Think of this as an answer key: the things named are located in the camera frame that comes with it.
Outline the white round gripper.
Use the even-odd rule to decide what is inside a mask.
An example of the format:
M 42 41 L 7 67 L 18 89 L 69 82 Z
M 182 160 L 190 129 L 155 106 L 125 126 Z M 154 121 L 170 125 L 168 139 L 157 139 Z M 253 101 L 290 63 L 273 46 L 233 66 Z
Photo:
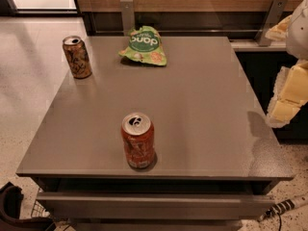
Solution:
M 301 59 L 291 68 L 282 66 L 277 74 L 273 97 L 267 110 L 267 125 L 281 128 L 290 123 L 308 102 L 308 0 L 303 0 L 278 24 L 266 32 L 266 38 L 286 41 L 290 55 Z

